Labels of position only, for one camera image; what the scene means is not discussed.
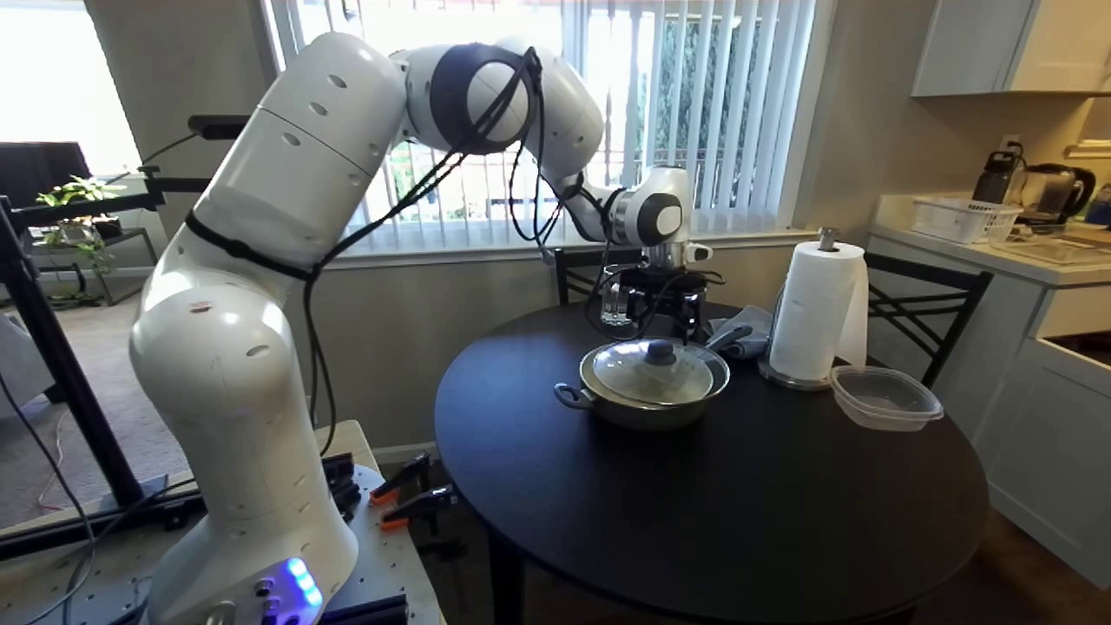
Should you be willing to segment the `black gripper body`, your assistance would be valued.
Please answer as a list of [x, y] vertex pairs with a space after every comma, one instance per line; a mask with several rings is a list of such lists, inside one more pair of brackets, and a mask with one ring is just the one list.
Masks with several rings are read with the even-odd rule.
[[620, 285], [636, 318], [654, 314], [693, 318], [706, 306], [706, 287], [716, 285], [716, 274], [686, 269], [627, 269]]

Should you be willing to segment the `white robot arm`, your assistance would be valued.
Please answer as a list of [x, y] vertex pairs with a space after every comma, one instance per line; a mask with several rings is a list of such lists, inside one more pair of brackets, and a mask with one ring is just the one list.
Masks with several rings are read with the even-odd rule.
[[587, 178], [599, 103], [576, 67], [523, 42], [377, 51], [312, 39], [249, 110], [216, 178], [155, 262], [129, 329], [131, 373], [177, 438], [200, 521], [158, 560], [143, 625], [315, 625], [362, 546], [326, 482], [323, 274], [391, 147], [437, 153], [437, 186], [468, 156], [522, 149], [571, 229], [655, 250], [693, 208], [692, 178]]

